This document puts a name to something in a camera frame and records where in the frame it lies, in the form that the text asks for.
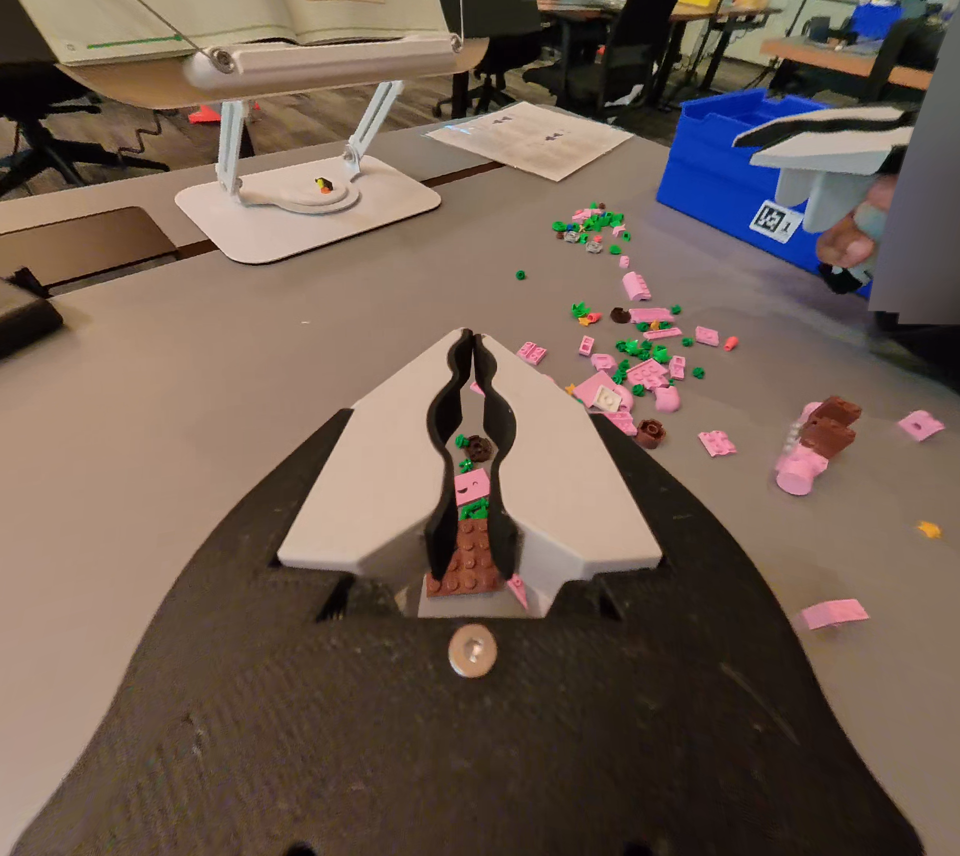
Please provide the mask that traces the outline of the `pile of pink toy bricks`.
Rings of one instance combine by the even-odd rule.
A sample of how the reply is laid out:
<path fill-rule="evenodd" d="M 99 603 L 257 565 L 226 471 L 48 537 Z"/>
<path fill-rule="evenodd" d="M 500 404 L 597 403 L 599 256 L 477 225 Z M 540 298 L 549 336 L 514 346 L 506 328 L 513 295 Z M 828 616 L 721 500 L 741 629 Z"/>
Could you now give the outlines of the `pile of pink toy bricks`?
<path fill-rule="evenodd" d="M 487 428 L 495 428 L 495 422 L 492 417 L 485 418 L 484 416 L 485 394 L 477 382 L 474 368 L 475 336 L 483 333 L 473 331 L 472 333 L 474 334 L 472 370 L 461 392 L 462 421 L 447 444 L 454 464 L 454 490 L 459 511 L 458 522 L 468 517 L 485 517 L 489 520 L 490 471 L 494 467 L 498 455 L 498 448 L 486 431 Z M 535 369 L 546 353 L 543 347 L 535 343 L 528 343 L 522 346 L 522 350 L 516 355 Z M 570 395 L 582 403 L 582 406 L 586 408 L 594 420 L 597 420 L 599 416 L 604 416 L 616 429 L 621 431 L 629 439 L 629 442 L 626 443 L 628 453 L 633 454 L 638 449 L 636 441 L 638 423 L 633 420 L 632 409 L 630 409 L 630 412 L 621 411 L 612 415 L 605 414 L 591 407 L 594 395 L 601 385 L 612 387 L 613 384 L 617 384 L 621 387 L 619 392 L 624 396 L 625 402 L 630 402 L 633 406 L 635 390 L 640 389 L 643 394 L 651 395 L 656 403 L 664 411 L 667 411 L 667 406 L 673 401 L 671 394 L 676 389 L 671 383 L 670 377 L 669 370 L 660 360 L 653 357 L 634 364 L 630 369 L 619 373 L 617 377 L 610 375 L 607 368 L 595 366 L 593 376 L 580 384 L 576 384 Z M 487 524 L 493 563 L 505 581 L 504 588 L 508 585 L 513 587 L 513 593 L 518 598 L 520 605 L 531 614 L 538 617 L 545 616 L 546 612 L 529 611 L 522 580 L 516 575 L 510 577 L 507 575 L 508 567 L 513 563 L 513 553 L 511 551 L 513 543 L 507 538 L 507 532 L 500 530 L 499 526 L 508 523 L 510 523 L 510 520 L 507 516 L 498 517 L 494 523 L 493 535 L 490 533 L 489 524 Z M 425 580 L 426 575 L 424 576 L 422 591 L 424 600 L 426 600 Z"/>

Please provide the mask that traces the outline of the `wooden background desk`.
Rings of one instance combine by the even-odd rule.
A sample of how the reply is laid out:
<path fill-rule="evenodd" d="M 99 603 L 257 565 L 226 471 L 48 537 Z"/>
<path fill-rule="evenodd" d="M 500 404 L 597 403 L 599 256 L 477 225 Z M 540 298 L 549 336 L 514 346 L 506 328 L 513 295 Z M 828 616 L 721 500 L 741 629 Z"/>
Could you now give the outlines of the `wooden background desk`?
<path fill-rule="evenodd" d="M 625 1 L 618 5 L 611 3 L 610 0 L 594 0 L 592 3 L 580 5 L 563 0 L 537 0 L 536 4 L 541 17 L 549 19 L 553 26 L 557 26 L 554 22 L 555 13 L 571 12 L 573 15 L 593 18 L 602 16 L 605 12 L 618 11 Z M 708 33 L 713 31 L 719 33 L 719 40 L 713 51 L 711 62 L 705 71 L 702 82 L 693 92 L 695 97 L 699 97 L 714 94 L 711 85 L 721 60 L 724 58 L 731 36 L 735 32 L 749 32 L 764 27 L 769 15 L 774 12 L 776 10 L 767 6 L 738 7 L 731 5 L 720 6 L 716 10 L 705 10 L 681 7 L 677 3 L 670 16 L 670 35 L 666 51 L 661 58 L 661 63 L 654 70 L 653 82 L 642 88 L 640 105 L 658 109 L 672 107 L 671 102 L 666 100 L 664 96 L 674 65 L 681 59 L 681 44 L 687 29 L 687 23 L 703 20 L 707 24 L 706 31 Z"/>
<path fill-rule="evenodd" d="M 797 62 L 802 65 L 832 70 L 861 79 L 870 76 L 875 55 L 854 52 L 850 47 L 834 49 L 809 41 L 803 36 L 766 37 L 759 51 L 770 58 Z M 902 87 L 926 91 L 933 79 L 930 70 L 896 64 L 891 68 L 888 82 Z"/>

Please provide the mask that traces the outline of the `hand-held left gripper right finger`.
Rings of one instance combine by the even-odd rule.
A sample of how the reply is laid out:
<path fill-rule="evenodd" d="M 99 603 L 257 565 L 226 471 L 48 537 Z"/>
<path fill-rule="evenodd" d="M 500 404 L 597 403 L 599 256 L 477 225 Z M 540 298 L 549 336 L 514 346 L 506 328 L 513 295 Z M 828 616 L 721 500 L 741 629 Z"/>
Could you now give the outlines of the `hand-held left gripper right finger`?
<path fill-rule="evenodd" d="M 663 551 L 606 446 L 629 439 L 489 335 L 475 336 L 474 368 L 498 450 L 489 532 L 509 518 L 507 575 L 529 611 L 548 612 L 566 584 L 657 568 Z"/>

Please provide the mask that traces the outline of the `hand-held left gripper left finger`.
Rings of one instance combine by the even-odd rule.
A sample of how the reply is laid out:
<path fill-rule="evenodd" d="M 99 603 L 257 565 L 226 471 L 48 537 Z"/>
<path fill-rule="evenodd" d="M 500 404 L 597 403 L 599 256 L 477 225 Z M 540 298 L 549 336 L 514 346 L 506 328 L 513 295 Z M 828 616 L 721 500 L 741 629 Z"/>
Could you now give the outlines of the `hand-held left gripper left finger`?
<path fill-rule="evenodd" d="M 361 397 L 278 550 L 288 567 L 400 588 L 446 574 L 458 508 L 448 443 L 474 334 L 455 329 Z"/>

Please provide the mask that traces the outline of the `printed paper sheet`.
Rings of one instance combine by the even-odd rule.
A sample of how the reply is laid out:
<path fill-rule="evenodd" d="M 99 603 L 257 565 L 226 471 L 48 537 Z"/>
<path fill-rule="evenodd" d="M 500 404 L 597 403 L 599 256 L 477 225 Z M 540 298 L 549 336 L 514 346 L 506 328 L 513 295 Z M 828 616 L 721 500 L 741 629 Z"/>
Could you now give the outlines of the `printed paper sheet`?
<path fill-rule="evenodd" d="M 427 136 L 553 182 L 632 138 L 627 130 L 527 102 L 452 121 Z"/>

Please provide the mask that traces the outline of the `pink brown brick assembly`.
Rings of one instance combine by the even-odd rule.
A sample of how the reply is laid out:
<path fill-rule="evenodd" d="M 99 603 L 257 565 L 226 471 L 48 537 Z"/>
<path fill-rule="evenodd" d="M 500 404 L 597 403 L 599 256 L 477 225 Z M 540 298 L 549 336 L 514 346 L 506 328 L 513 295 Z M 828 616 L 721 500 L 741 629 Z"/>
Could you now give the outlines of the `pink brown brick assembly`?
<path fill-rule="evenodd" d="M 774 465 L 776 485 L 794 496 L 810 494 L 831 460 L 854 443 L 861 415 L 858 404 L 836 394 L 810 402 L 791 424 Z"/>

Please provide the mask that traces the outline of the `white book stand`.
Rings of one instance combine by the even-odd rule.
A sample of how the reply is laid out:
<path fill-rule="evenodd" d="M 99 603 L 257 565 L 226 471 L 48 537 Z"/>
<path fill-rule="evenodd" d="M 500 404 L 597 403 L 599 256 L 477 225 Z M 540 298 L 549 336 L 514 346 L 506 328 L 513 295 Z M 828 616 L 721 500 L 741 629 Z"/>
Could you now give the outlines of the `white book stand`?
<path fill-rule="evenodd" d="M 101 95 L 129 105 L 160 109 L 220 102 L 215 181 L 181 191 L 175 203 L 229 259 L 258 265 L 437 208 L 435 191 L 379 159 L 364 162 L 364 155 L 404 82 L 471 68 L 486 43 L 465 41 L 462 30 L 448 26 L 435 36 L 314 44 L 270 39 L 178 57 L 57 64 Z M 255 101 L 374 83 L 340 155 L 240 175 L 242 134 Z M 319 193 L 320 177 L 335 184 L 334 193 Z"/>

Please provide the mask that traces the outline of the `brown square toy plate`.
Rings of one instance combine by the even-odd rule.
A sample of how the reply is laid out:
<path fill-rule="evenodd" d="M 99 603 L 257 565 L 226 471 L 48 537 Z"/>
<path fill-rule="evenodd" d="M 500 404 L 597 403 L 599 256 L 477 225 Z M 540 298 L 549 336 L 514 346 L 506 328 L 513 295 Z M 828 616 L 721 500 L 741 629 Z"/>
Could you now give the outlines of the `brown square toy plate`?
<path fill-rule="evenodd" d="M 505 581 L 494 564 L 488 520 L 468 517 L 458 522 L 457 541 L 441 579 L 427 573 L 427 599 L 486 595 L 504 588 Z"/>

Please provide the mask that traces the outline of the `person's right hand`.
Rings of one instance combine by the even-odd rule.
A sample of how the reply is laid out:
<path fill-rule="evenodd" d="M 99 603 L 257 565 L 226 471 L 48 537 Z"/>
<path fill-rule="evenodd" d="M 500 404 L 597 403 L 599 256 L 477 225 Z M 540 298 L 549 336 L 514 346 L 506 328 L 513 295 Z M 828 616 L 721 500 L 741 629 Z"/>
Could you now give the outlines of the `person's right hand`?
<path fill-rule="evenodd" d="M 899 176 L 877 177 L 865 199 L 821 234 L 817 255 L 822 263 L 847 271 L 873 274 L 880 241 Z"/>

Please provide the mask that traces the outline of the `blue plastic bin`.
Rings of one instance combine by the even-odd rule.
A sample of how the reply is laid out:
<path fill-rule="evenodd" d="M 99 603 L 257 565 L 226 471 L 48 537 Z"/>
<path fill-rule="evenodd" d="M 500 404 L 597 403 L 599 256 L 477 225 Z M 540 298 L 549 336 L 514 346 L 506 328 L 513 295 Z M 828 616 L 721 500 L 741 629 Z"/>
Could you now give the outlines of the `blue plastic bin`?
<path fill-rule="evenodd" d="M 857 106 L 917 106 L 880 103 Z M 822 233 L 805 231 L 805 205 L 790 209 L 774 196 L 779 171 L 753 166 L 753 150 L 733 147 L 744 132 L 777 117 L 827 106 L 799 96 L 775 97 L 754 89 L 683 105 L 657 200 L 685 215 L 819 274 L 817 242 Z M 896 152 L 875 177 L 899 173 L 906 149 Z"/>

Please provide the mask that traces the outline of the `black power adapter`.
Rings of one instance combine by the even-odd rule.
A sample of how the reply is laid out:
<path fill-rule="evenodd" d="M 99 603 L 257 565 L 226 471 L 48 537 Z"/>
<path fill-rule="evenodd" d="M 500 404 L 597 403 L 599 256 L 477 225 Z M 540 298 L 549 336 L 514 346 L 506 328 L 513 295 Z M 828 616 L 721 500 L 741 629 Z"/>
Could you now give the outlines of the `black power adapter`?
<path fill-rule="evenodd" d="M 1 280 L 1 360 L 57 332 L 64 324 L 47 298 Z"/>

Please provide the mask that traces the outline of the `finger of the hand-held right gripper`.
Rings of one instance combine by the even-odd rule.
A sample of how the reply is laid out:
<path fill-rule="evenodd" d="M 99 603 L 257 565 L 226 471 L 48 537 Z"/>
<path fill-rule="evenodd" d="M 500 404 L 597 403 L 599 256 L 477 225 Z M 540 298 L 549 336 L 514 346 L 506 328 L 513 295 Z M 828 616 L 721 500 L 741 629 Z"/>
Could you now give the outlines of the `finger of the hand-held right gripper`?
<path fill-rule="evenodd" d="M 886 132 L 912 127 L 917 106 L 853 106 L 812 110 L 777 117 L 739 134 L 737 148 L 768 149 L 796 135 L 837 132 Z"/>
<path fill-rule="evenodd" d="M 749 130 L 750 164 L 778 170 L 774 201 L 804 204 L 803 228 L 826 231 L 863 202 L 912 125 L 765 125 Z"/>

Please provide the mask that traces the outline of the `pile of green toy pieces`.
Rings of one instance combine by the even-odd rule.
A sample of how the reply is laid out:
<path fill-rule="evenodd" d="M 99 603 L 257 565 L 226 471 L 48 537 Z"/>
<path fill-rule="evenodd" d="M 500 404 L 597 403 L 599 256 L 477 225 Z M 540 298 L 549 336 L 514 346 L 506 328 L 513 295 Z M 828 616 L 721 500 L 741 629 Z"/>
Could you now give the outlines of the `pile of green toy pieces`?
<path fill-rule="evenodd" d="M 556 239 L 587 254 L 606 255 L 619 268 L 628 270 L 631 266 L 627 247 L 633 235 L 622 212 L 608 210 L 594 202 L 577 209 L 569 218 L 553 221 L 550 232 Z"/>

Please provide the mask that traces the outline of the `blue background bin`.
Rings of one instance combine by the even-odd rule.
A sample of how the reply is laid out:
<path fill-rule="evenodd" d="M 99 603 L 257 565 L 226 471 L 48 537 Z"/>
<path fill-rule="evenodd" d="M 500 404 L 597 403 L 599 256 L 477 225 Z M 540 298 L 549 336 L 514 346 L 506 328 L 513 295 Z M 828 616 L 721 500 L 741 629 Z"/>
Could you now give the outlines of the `blue background bin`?
<path fill-rule="evenodd" d="M 895 41 L 903 44 L 913 28 L 922 25 L 927 16 L 928 6 L 924 1 L 871 2 L 854 9 L 847 31 L 854 45 L 880 44 L 891 33 Z"/>

